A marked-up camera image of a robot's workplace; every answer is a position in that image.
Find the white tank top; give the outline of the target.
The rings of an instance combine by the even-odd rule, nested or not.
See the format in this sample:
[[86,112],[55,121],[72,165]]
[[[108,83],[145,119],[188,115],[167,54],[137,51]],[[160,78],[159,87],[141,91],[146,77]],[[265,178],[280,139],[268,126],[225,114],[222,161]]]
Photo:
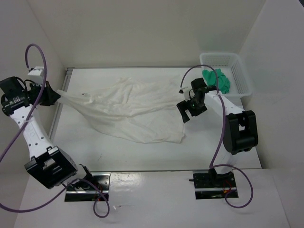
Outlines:
[[57,90],[59,103],[79,112],[96,131],[137,143],[181,143],[185,126],[179,75],[152,82],[121,77],[108,88],[69,93]]

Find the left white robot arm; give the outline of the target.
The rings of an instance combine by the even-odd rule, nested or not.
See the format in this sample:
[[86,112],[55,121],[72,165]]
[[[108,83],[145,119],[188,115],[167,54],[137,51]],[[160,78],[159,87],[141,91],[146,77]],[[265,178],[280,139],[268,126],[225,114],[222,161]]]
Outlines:
[[39,85],[31,81],[30,89],[27,89],[26,84],[15,76],[2,80],[0,88],[4,92],[1,97],[2,111],[22,130],[28,146],[30,161],[24,165],[26,171],[48,189],[76,175],[76,163],[51,142],[34,107],[34,103],[54,105],[60,95],[48,82]]

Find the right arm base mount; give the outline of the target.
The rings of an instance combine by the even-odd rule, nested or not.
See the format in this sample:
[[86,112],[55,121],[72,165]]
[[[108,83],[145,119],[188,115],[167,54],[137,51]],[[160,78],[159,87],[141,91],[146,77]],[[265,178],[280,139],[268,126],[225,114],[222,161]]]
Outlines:
[[237,185],[234,174],[229,171],[218,174],[215,169],[194,171],[189,179],[194,186],[197,200],[238,198]]

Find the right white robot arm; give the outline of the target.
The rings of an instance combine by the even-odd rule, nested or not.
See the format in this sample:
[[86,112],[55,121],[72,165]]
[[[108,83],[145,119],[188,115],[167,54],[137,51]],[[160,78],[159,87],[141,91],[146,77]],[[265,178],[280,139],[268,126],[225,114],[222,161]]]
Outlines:
[[176,106],[184,123],[192,117],[199,116],[212,108],[222,118],[222,130],[216,151],[211,159],[208,170],[209,184],[217,187],[228,179],[232,172],[223,174],[215,170],[214,161],[223,145],[232,156],[241,152],[248,152],[258,144],[256,115],[253,111],[245,111],[228,100],[216,86],[207,86],[202,78],[194,79],[191,88],[181,88],[180,94],[184,100]]

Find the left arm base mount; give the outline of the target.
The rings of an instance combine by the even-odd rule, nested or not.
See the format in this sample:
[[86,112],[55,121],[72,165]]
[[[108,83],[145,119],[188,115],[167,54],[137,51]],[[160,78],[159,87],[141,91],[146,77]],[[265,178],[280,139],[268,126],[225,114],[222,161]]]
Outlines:
[[93,172],[92,176],[95,187],[77,180],[67,188],[64,202],[94,202],[96,199],[97,201],[104,201],[98,191],[95,190],[96,188],[103,193],[104,197],[108,200],[111,174],[109,172]]

